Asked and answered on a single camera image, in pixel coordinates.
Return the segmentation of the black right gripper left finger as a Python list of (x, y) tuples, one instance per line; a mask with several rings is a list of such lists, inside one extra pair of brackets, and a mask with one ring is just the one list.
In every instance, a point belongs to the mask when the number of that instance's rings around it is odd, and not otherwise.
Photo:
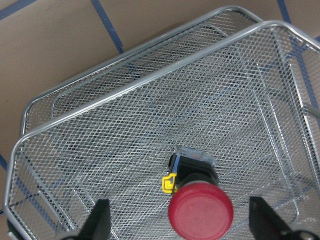
[(108, 199), (99, 199), (84, 225), (56, 236), (57, 240), (108, 240), (111, 234), (111, 211)]

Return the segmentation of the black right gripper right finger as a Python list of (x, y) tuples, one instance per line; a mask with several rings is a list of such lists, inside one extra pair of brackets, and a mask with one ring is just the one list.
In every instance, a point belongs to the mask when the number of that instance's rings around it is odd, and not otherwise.
[(260, 196), (249, 198), (248, 226), (256, 240), (318, 240), (307, 230), (293, 230)]

